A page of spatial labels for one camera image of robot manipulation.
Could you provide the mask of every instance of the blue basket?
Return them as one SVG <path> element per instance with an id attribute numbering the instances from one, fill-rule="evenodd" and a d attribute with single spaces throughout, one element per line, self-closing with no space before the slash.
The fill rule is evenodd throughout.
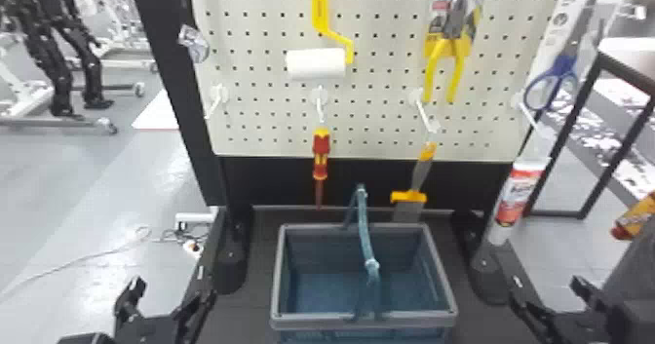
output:
<path id="1" fill-rule="evenodd" d="M 350 225 L 355 204 L 357 228 Z M 368 226 L 362 185 L 343 223 L 280 228 L 271 326 L 283 341 L 439 343 L 456 317 L 429 228 L 423 223 Z"/>

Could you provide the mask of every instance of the yellow pliers handle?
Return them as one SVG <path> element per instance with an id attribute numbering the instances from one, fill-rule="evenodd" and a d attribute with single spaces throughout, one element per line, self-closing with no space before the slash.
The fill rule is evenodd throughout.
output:
<path id="1" fill-rule="evenodd" d="M 466 54 L 466 39 L 439 39 L 435 43 L 435 47 L 428 57 L 428 65 L 425 68 L 425 85 L 423 89 L 423 102 L 428 103 L 432 98 L 432 89 L 433 89 L 433 80 L 435 77 L 435 67 L 437 62 L 443 55 L 446 47 L 451 48 L 451 52 L 455 56 L 455 71 L 452 74 L 452 79 L 450 80 L 450 86 L 448 87 L 448 92 L 445 95 L 445 100 L 448 103 L 453 103 L 455 101 L 455 94 L 457 93 L 457 86 L 459 85 L 459 80 L 462 79 L 462 72 L 464 71 L 464 57 Z"/>
<path id="2" fill-rule="evenodd" d="M 353 63 L 353 41 L 329 28 L 328 0 L 312 0 L 312 25 L 324 36 L 335 40 L 346 48 L 346 64 Z"/>

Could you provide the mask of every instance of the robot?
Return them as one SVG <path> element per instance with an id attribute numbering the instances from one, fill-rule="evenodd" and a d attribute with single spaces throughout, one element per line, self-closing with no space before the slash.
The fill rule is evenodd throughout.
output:
<path id="1" fill-rule="evenodd" d="M 105 99 L 102 94 L 102 66 L 90 47 L 99 44 L 82 23 L 73 0 L 0 0 L 0 3 L 4 14 L 17 22 L 25 35 L 27 52 L 53 83 L 55 92 L 50 104 L 53 116 L 80 118 L 70 103 L 72 74 L 53 29 L 73 47 L 82 62 L 85 108 L 105 109 L 113 104 L 113 100 Z"/>

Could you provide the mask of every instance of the pliers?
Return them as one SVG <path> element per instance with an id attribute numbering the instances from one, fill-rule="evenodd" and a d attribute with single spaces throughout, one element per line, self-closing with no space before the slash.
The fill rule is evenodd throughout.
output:
<path id="1" fill-rule="evenodd" d="M 464 57 L 471 51 L 471 38 L 464 33 L 468 0 L 450 0 L 448 14 L 443 25 L 443 30 L 435 46 L 428 57 L 428 65 L 425 69 L 425 86 L 423 90 L 423 102 L 430 102 L 432 97 L 432 86 L 435 75 L 435 67 L 442 56 L 455 57 L 455 72 L 452 75 L 445 100 L 453 103 L 457 85 L 462 78 L 464 68 Z"/>

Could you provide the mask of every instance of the pegboard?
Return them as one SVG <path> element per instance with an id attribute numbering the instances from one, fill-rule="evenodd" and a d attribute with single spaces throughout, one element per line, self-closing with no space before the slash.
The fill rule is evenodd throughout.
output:
<path id="1" fill-rule="evenodd" d="M 421 87 L 429 0 L 329 0 L 334 31 L 352 39 L 355 61 L 338 81 L 292 81 L 288 50 L 330 48 L 311 24 L 311 0 L 193 0 L 210 57 L 196 65 L 201 96 L 221 84 L 229 100 L 207 120 L 218 155 L 311 157 L 318 116 L 310 92 L 328 91 L 330 157 L 415 159 L 425 139 L 409 93 Z M 433 101 L 442 125 L 436 159 L 513 160 L 526 131 L 511 96 L 525 82 L 557 0 L 485 0 L 456 101 L 444 96 L 454 60 L 443 58 Z"/>

